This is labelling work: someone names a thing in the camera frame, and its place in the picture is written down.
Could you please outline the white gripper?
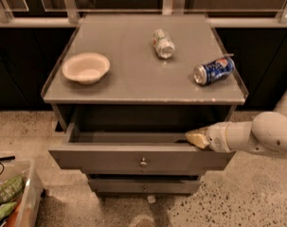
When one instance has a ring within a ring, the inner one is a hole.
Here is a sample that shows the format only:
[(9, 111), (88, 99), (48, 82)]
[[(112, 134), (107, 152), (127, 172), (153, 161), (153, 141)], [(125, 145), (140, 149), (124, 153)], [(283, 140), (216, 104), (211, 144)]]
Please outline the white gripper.
[(228, 123), (220, 122), (209, 126), (208, 128), (200, 128), (185, 133), (189, 143), (198, 147), (210, 147), (216, 152), (231, 152), (226, 141), (226, 130)]

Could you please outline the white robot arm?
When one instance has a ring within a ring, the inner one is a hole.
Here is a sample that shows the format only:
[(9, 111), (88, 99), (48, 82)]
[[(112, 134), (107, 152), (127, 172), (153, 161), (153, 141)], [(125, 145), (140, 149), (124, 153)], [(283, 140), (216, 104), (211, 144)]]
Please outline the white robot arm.
[(188, 131), (186, 138), (195, 147), (216, 152), (287, 156), (287, 90), (272, 112), (259, 113), (252, 121), (226, 121)]

